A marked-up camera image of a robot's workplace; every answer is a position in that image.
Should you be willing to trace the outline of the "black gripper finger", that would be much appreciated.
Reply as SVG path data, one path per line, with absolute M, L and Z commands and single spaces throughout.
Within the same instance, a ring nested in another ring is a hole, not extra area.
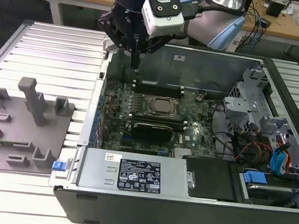
M 130 66 L 134 68 L 137 44 L 132 16 L 107 12 L 98 20 L 98 25 L 119 49 L 130 54 Z
M 140 38 L 137 42 L 136 53 L 135 53 L 135 61 L 134 61 L 134 69 L 137 69 L 140 64 L 140 58 L 144 54 L 152 54 L 158 51 L 161 47 L 169 43 L 172 39 L 174 39 L 175 35 L 164 35 L 158 36 L 155 38 Z

